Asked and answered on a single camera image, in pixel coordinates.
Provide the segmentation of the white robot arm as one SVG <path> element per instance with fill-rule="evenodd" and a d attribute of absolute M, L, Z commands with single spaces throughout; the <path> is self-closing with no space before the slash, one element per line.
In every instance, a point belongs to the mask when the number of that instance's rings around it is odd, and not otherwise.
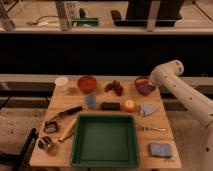
<path fill-rule="evenodd" d="M 200 121 L 208 131 L 203 152 L 201 171 L 213 171 L 213 100 L 209 99 L 179 76 L 184 72 L 180 60 L 172 60 L 156 66 L 150 74 L 150 83 L 163 85 Z"/>

